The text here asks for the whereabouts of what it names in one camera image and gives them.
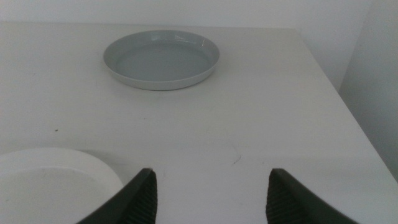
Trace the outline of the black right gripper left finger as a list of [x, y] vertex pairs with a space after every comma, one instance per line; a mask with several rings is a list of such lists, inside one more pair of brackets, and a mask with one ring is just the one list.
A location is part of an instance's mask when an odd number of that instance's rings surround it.
[[157, 204], [156, 174], [152, 169], [144, 168], [78, 224], [155, 224]]

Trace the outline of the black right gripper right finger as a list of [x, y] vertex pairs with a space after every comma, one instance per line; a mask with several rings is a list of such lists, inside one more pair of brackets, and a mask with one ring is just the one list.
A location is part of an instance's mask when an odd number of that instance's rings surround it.
[[272, 224], [357, 224], [284, 169], [269, 175], [266, 218]]

